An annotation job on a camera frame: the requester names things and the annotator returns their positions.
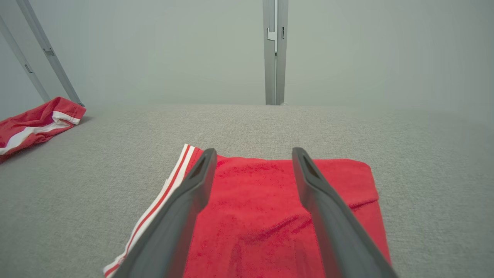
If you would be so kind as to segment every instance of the vertical metal pole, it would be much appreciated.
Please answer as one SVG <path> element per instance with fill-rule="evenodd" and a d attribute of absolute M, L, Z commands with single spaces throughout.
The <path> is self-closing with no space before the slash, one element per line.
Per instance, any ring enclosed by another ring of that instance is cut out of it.
<path fill-rule="evenodd" d="M 21 48 L 19 48 L 19 45 L 17 44 L 14 37 L 10 33 L 9 29 L 7 28 L 7 25 L 5 24 L 1 16 L 0 16 L 0 33 L 3 34 L 3 37 L 7 41 L 7 44 L 10 46 L 10 49 L 12 49 L 12 52 L 14 52 L 14 55 L 19 61 L 19 63 L 21 63 L 21 65 L 23 66 L 24 70 L 26 71 L 26 74 L 33 83 L 34 88 L 36 88 L 36 90 L 40 94 L 43 101 L 44 102 L 50 101 L 50 97 L 43 88 L 43 85 L 41 85 L 41 82 L 36 76 L 36 73 L 34 73 L 34 71 L 32 70 L 32 67 L 29 65 L 28 61 L 26 60 L 26 57 L 21 51 Z"/>
<path fill-rule="evenodd" d="M 275 41 L 270 40 L 269 33 L 275 31 L 275 0 L 263 0 L 264 27 L 264 84 L 266 86 L 266 105 L 275 105 Z"/>
<path fill-rule="evenodd" d="M 53 68 L 53 71 L 55 71 L 55 74 L 58 77 L 58 80 L 60 80 L 60 83 L 62 84 L 63 88 L 65 89 L 65 92 L 69 96 L 70 100 L 78 103 L 82 106 L 84 106 L 81 103 L 81 100 L 79 99 L 79 96 L 76 93 L 76 90 L 74 90 L 74 87 L 72 86 L 72 83 L 70 83 L 69 77 L 65 73 L 62 64 L 60 64 L 60 61 L 58 60 L 58 57 L 55 55 L 55 51 L 53 51 L 53 48 L 51 47 L 51 44 L 48 40 L 48 37 L 43 31 L 43 28 L 41 27 L 40 22 L 38 21 L 38 18 L 36 17 L 33 8 L 31 7 L 31 4 L 29 3 L 28 0 L 17 0 L 17 4 L 19 5 L 19 8 L 21 9 L 22 13 L 24 14 L 24 17 L 26 18 L 26 21 L 29 24 L 29 27 L 33 31 L 36 40 L 40 44 L 41 48 L 43 49 L 46 58 L 50 62 L 51 67 Z"/>
<path fill-rule="evenodd" d="M 288 0 L 278 0 L 278 39 L 276 63 L 276 102 L 285 101 L 285 68 L 287 65 Z"/>

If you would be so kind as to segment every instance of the gray fabric surface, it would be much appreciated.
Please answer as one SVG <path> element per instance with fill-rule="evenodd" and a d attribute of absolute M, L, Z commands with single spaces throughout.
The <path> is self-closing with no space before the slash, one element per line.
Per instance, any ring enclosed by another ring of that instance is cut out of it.
<path fill-rule="evenodd" d="M 368 163 L 401 277 L 494 273 L 494 133 L 450 114 L 183 105 L 88 110 L 0 165 L 2 277 L 102 277 L 184 143 L 224 156 Z"/>

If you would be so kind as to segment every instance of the white stripe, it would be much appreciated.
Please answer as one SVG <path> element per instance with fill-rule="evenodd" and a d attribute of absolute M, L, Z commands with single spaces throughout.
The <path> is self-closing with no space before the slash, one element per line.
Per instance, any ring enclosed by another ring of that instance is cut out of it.
<path fill-rule="evenodd" d="M 27 137 L 31 134 L 38 134 L 43 132 L 49 132 L 54 129 L 61 129 L 69 127 L 70 125 L 62 120 L 66 120 L 74 125 L 78 124 L 81 119 L 77 119 L 71 117 L 65 113 L 59 111 L 53 111 L 53 115 L 51 116 L 53 119 L 53 123 L 46 125 L 44 127 L 26 127 L 23 131 L 14 134 L 11 138 L 9 138 L 7 142 L 7 146 L 5 148 L 0 148 L 0 155 L 6 154 L 11 149 L 18 147 Z"/>
<path fill-rule="evenodd" d="M 121 262 L 121 260 L 124 258 L 125 254 L 126 254 L 126 250 L 127 250 L 127 247 L 129 245 L 130 245 L 130 248 L 129 248 L 129 252 L 130 252 L 130 250 L 132 249 L 132 247 L 135 245 L 135 243 L 137 242 L 137 240 L 141 237 L 141 235 L 146 230 L 146 228 L 149 226 L 149 224 L 151 223 L 151 221 L 155 218 L 156 214 L 161 210 L 161 208 L 166 203 L 166 201 L 169 199 L 169 197 L 171 196 L 171 194 L 182 183 L 182 180 L 184 179 L 184 176 L 185 176 L 185 170 L 187 169 L 187 165 L 189 164 L 189 161 L 190 161 L 190 159 L 192 157 L 192 153 L 194 152 L 194 149 L 195 148 L 192 147 L 192 146 L 189 147 L 189 151 L 187 152 L 187 155 L 185 156 L 185 159 L 184 159 L 184 162 L 182 164 L 182 167 L 180 167 L 180 169 L 178 169 L 178 166 L 180 165 L 180 162 L 182 161 L 182 158 L 183 158 L 183 156 L 185 154 L 185 150 L 186 149 L 187 149 L 187 144 L 185 144 L 184 147 L 182 148 L 182 152 L 180 153 L 180 157 L 178 158 L 178 161 L 175 164 L 175 167 L 173 168 L 173 171 L 171 171 L 170 176 L 165 181 L 165 185 L 163 185 L 163 188 L 161 189 L 160 194 L 158 194 L 158 196 L 155 198 L 155 200 L 153 201 L 153 203 L 151 203 L 151 205 L 148 207 L 148 209 L 139 218 L 139 221 L 137 221 L 137 223 L 135 224 L 134 229 L 132 229 L 132 233 L 130 234 L 130 238 L 129 238 L 127 244 L 125 245 L 125 249 L 124 249 L 123 253 L 120 254 L 117 258 L 115 258 L 115 260 L 111 264 L 109 264 L 109 265 L 107 265 L 107 266 L 105 266 L 103 268 L 103 274 L 105 274 L 110 268 L 112 268 L 113 266 L 115 266 L 116 264 L 118 264 L 118 263 Z M 178 174 L 177 174 L 177 177 L 175 179 L 175 182 L 172 184 L 172 186 L 170 188 L 170 191 L 166 195 L 165 199 L 163 200 L 163 202 L 161 203 L 161 205 L 154 211 L 154 213 L 152 215 L 150 215 L 150 217 L 148 219 L 146 219 L 146 221 L 139 228 L 139 231 L 137 231 L 137 233 L 135 234 L 134 239 L 132 239 L 132 235 L 135 233 L 135 230 L 139 226 L 139 223 L 141 223 L 141 221 L 144 220 L 144 218 L 146 217 L 146 215 L 148 215 L 151 212 L 151 210 L 153 209 L 153 207 L 161 199 L 161 197 L 163 196 L 163 194 L 165 193 L 166 189 L 168 188 L 168 186 L 169 186 L 171 180 L 173 179 L 173 176 L 175 175 L 175 172 L 177 170 L 178 170 Z M 115 272 L 116 272 L 116 270 L 113 271 L 112 273 L 110 273 L 107 276 L 107 278 L 112 277 Z"/>

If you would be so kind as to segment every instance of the folded red cloth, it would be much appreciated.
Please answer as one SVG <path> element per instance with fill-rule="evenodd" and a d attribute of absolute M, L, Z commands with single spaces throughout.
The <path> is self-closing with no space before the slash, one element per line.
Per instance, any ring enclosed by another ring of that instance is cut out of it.
<path fill-rule="evenodd" d="M 159 196 L 141 216 L 110 277 L 202 150 L 185 145 Z M 349 159 L 314 160 L 390 261 L 370 167 Z M 324 277 L 312 218 L 298 198 L 291 160 L 218 156 L 209 203 L 198 215 L 184 277 Z"/>
<path fill-rule="evenodd" d="M 78 124 L 86 108 L 56 97 L 34 109 L 0 122 L 0 163 L 12 153 L 50 140 Z"/>

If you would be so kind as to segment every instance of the gray carpet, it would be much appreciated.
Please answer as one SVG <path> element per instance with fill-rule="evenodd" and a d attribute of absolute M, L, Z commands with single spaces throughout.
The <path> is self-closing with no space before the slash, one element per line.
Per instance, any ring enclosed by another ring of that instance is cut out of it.
<path fill-rule="evenodd" d="M 184 143 L 368 163 L 399 276 L 494 273 L 494 132 L 419 110 L 183 105 L 88 110 L 0 165 L 0 276 L 102 277 Z"/>

